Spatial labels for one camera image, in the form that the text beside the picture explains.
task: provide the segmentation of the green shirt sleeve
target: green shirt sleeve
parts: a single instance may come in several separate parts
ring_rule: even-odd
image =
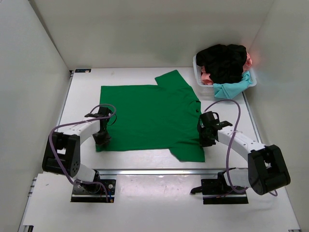
[[[177,70],[168,72],[155,78],[158,86],[167,89],[180,89],[190,87]]]

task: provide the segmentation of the white table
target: white table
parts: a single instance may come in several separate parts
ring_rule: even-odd
[[[155,77],[177,69],[201,100],[201,110],[214,102],[199,95],[192,68],[92,69],[75,73],[65,103],[61,124],[81,120],[99,103],[102,85],[156,85]],[[256,138],[243,96],[239,131]],[[221,120],[235,123],[238,111],[233,103],[212,107]],[[179,162],[167,149],[96,152],[93,139],[81,146],[81,162],[94,169],[194,169],[224,168],[227,147],[205,149],[206,162]],[[231,167],[247,167],[231,153]],[[70,203],[71,185],[64,176],[40,174],[28,204],[24,225],[38,231],[288,231],[299,229],[285,188],[277,198],[258,196],[248,190],[246,205],[203,205],[200,195],[188,195],[200,185],[199,175],[117,176],[114,204]]]

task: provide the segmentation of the clothing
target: clothing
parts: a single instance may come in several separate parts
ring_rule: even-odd
[[[100,103],[117,108],[108,126],[112,137],[97,151],[169,149],[179,161],[204,162],[197,122],[200,101],[177,70],[156,77],[156,85],[102,86]]]
[[[209,73],[202,73],[201,80],[206,85],[213,85],[213,81],[211,80],[211,75]]]
[[[242,45],[218,44],[198,52],[196,59],[198,66],[205,66],[214,83],[238,83],[242,80],[247,51]]]
[[[246,63],[243,66],[243,71],[248,71],[250,69],[250,67],[252,66],[252,59],[249,55],[249,53],[247,52],[247,60]]]
[[[251,81],[251,75],[249,71],[242,74],[243,78],[239,83],[233,84],[213,84],[214,96],[216,98],[232,99],[240,94],[242,91],[248,88]]]

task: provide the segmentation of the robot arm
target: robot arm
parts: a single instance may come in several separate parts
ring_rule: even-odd
[[[97,114],[85,115],[84,121],[92,118],[110,116],[111,113],[112,111],[109,108],[100,107]],[[69,176],[73,179],[93,182],[99,178],[97,171],[81,164],[80,146],[90,136],[93,136],[97,145],[107,145],[111,139],[106,130],[108,121],[109,118],[101,119],[74,125],[65,132],[53,132],[52,140],[57,154]],[[65,153],[59,153],[60,150],[65,150]],[[46,145],[42,168],[46,172],[63,174],[51,150],[49,141]]]
[[[231,123],[220,122],[219,115],[212,111],[201,114],[197,130],[202,147],[212,146],[215,141],[229,145],[236,133],[231,148],[248,162],[248,169],[229,171],[233,186],[252,188],[257,194],[264,195],[291,182],[279,147],[266,146],[234,131]],[[218,177],[223,185],[230,185],[226,172],[219,173]]]

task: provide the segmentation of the black cloth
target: black cloth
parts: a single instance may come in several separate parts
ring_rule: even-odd
[[[217,44],[197,53],[197,65],[205,66],[206,73],[217,84],[241,81],[246,60],[247,51],[242,45]]]

